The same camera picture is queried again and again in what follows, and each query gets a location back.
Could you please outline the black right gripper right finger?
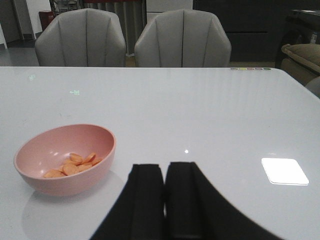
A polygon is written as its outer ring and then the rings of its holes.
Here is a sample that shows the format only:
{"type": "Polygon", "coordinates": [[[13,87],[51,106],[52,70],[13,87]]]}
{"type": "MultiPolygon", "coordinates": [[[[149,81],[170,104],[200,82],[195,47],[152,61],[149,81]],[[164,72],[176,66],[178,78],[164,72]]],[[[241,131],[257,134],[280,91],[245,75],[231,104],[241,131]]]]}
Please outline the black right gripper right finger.
{"type": "Polygon", "coordinates": [[[235,208],[195,162],[171,162],[165,178],[171,240],[277,240],[235,208]]]}

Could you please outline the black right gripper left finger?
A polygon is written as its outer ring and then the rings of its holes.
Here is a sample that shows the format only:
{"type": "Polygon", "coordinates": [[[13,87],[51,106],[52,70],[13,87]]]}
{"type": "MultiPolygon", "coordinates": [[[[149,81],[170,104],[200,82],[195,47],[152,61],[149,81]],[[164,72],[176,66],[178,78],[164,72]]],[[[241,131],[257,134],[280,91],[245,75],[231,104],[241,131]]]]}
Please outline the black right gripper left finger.
{"type": "Polygon", "coordinates": [[[157,164],[134,164],[92,240],[162,240],[164,182],[157,164]]]}

